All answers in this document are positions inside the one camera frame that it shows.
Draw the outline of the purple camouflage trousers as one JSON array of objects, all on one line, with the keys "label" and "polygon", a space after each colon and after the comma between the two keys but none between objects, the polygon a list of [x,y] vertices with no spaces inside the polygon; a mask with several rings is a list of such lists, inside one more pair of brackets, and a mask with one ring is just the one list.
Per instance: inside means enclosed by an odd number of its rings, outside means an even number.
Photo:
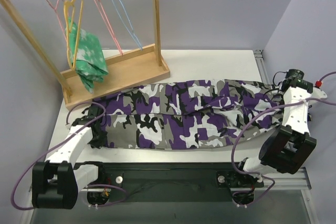
[{"label": "purple camouflage trousers", "polygon": [[252,140],[272,123],[275,86],[229,79],[138,86],[97,99],[106,109],[105,147],[191,150]]}]

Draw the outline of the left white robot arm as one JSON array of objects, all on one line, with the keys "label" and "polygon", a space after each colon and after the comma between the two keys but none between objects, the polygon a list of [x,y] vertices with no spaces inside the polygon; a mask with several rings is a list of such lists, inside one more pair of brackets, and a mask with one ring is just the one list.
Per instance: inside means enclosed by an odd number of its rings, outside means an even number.
[{"label": "left white robot arm", "polygon": [[32,204],[34,208],[72,209],[78,193],[92,185],[100,188],[107,182],[104,165],[88,161],[77,165],[77,159],[88,145],[99,148],[107,138],[101,129],[106,109],[91,103],[88,114],[74,120],[65,143],[55,147],[45,161],[32,170]]}]

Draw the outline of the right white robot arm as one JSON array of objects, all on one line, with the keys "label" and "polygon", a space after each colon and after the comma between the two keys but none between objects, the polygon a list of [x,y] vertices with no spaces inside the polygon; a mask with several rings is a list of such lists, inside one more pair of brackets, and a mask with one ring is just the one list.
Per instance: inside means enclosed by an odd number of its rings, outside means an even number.
[{"label": "right white robot arm", "polygon": [[284,108],[281,125],[262,145],[258,156],[246,158],[233,172],[233,181],[245,186],[251,176],[268,173],[294,174],[316,147],[317,140],[308,129],[308,98],[313,97],[313,84],[297,81],[284,89]]}]

